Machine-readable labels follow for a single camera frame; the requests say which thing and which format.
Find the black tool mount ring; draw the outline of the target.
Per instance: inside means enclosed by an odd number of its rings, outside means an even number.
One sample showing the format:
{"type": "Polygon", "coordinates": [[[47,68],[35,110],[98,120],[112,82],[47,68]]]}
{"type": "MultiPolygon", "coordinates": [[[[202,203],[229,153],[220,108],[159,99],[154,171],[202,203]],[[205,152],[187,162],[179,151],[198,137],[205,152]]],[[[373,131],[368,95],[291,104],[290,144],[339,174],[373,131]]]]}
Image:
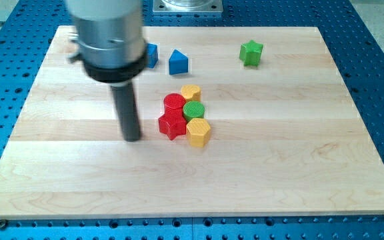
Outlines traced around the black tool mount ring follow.
{"type": "Polygon", "coordinates": [[[68,56],[68,62],[74,63],[76,61],[82,62],[86,74],[101,83],[108,84],[116,84],[126,82],[144,70],[146,68],[148,60],[147,60],[147,50],[145,49],[141,56],[132,63],[120,68],[115,69],[105,69],[93,66],[92,64],[86,62],[83,59],[82,54],[80,52],[75,52],[68,56]]]}

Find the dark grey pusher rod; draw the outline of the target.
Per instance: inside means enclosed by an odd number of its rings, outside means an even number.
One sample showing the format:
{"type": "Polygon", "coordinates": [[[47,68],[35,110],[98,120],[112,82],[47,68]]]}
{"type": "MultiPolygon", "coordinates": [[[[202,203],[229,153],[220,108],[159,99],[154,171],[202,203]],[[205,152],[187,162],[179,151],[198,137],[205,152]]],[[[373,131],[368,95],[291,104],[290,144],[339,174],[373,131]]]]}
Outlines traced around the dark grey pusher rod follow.
{"type": "Polygon", "coordinates": [[[124,140],[140,140],[141,128],[132,81],[112,85],[111,92],[124,140]]]}

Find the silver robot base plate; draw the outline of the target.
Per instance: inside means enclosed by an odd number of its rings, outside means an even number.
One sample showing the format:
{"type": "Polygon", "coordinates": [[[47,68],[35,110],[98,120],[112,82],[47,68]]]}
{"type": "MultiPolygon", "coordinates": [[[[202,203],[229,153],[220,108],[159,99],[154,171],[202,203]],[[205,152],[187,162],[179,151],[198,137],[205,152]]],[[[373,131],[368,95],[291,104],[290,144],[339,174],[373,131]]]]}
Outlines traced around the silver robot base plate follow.
{"type": "Polygon", "coordinates": [[[222,0],[153,0],[154,13],[221,13],[222,0]]]}

